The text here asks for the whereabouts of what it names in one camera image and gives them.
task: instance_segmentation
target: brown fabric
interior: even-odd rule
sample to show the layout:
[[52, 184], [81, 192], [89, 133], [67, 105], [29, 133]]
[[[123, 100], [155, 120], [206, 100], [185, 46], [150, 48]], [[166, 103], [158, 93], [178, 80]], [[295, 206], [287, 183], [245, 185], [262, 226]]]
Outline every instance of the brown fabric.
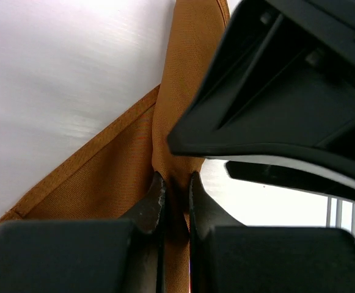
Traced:
[[[117, 218], [145, 195], [154, 170], [178, 205], [203, 159], [173, 157], [166, 136], [199, 88], [228, 19], [226, 0], [177, 0], [161, 84], [41, 180], [0, 222]], [[173, 227], [166, 242], [166, 287], [182, 293], [189, 286], [187, 234], [179, 240]]]

